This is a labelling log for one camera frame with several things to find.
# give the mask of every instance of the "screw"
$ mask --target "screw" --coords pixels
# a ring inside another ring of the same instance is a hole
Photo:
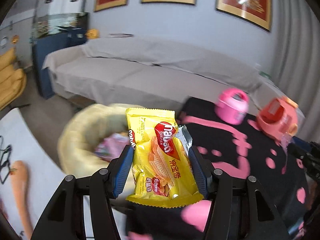
[[[248,178],[251,182],[256,182],[257,178],[255,176],[249,176]]]
[[[73,176],[72,175],[67,175],[64,179],[66,181],[72,181],[73,180]]]
[[[108,173],[108,169],[103,168],[103,169],[101,169],[101,170],[99,171],[99,173],[100,173],[101,175],[105,175],[105,174]]]
[[[213,172],[216,175],[221,175],[222,174],[222,170],[220,170],[220,169],[215,169]]]

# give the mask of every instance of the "wall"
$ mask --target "wall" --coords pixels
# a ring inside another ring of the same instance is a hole
[[[31,45],[29,44],[32,28],[32,18],[35,13],[36,0],[17,0],[8,12],[0,26],[0,40],[7,36],[9,40],[13,35],[19,35],[20,40],[16,44],[17,56],[23,67],[32,64]],[[0,48],[0,55],[6,52],[13,45],[7,44]]]
[[[9,42],[6,44],[4,48],[0,47],[0,55],[4,54],[9,48],[13,47],[13,45],[11,44],[12,36],[19,35],[20,39],[16,44],[18,60],[21,61],[22,67],[31,66],[31,45],[29,44],[31,26],[32,18],[28,18],[13,24],[11,31],[9,26],[0,30],[0,39],[2,39],[4,36],[7,36],[9,39]]]
[[[235,57],[271,73],[279,34],[278,0],[272,0],[272,28],[267,31],[215,10],[216,0],[197,0],[196,6],[128,0],[127,6],[93,12],[87,0],[90,27],[108,33],[152,35],[192,43]]]

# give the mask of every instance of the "yellow chair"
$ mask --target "yellow chair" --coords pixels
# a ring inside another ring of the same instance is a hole
[[[0,110],[19,97],[27,84],[24,71],[15,70],[12,65],[15,59],[15,48],[9,49],[0,56]]]

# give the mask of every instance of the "pink package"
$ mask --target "pink package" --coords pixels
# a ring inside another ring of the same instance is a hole
[[[94,153],[101,159],[111,162],[111,160],[120,156],[127,144],[130,144],[128,136],[114,133],[105,138],[103,142],[97,146]]]

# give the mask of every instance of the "sofa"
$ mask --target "sofa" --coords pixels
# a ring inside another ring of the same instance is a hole
[[[256,115],[284,95],[259,70],[219,52],[154,37],[100,38],[47,55],[55,93],[99,104],[125,103],[178,111],[190,96],[215,102],[230,86],[250,95]],[[298,110],[300,122],[304,116]]]

